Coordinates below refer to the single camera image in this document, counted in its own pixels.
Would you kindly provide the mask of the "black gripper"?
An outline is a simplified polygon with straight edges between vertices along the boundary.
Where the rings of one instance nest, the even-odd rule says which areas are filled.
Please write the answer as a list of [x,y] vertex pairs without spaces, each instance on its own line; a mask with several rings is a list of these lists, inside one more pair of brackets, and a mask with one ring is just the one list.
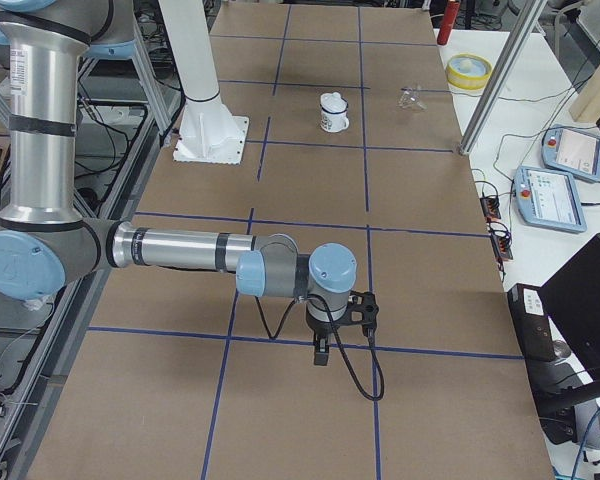
[[327,366],[330,353],[330,335],[333,333],[333,328],[329,322],[315,319],[309,319],[308,326],[313,331],[313,365]]

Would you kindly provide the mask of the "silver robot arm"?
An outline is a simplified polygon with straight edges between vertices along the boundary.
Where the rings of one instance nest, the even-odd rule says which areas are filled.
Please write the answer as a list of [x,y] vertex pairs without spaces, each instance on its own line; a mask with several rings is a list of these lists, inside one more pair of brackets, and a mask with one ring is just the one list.
[[10,47],[11,194],[0,211],[0,292],[33,300],[107,267],[218,271],[237,290],[306,303],[314,361],[351,321],[357,262],[338,243],[299,253],[290,237],[139,228],[74,207],[78,63],[92,47],[130,51],[129,1],[0,1]]

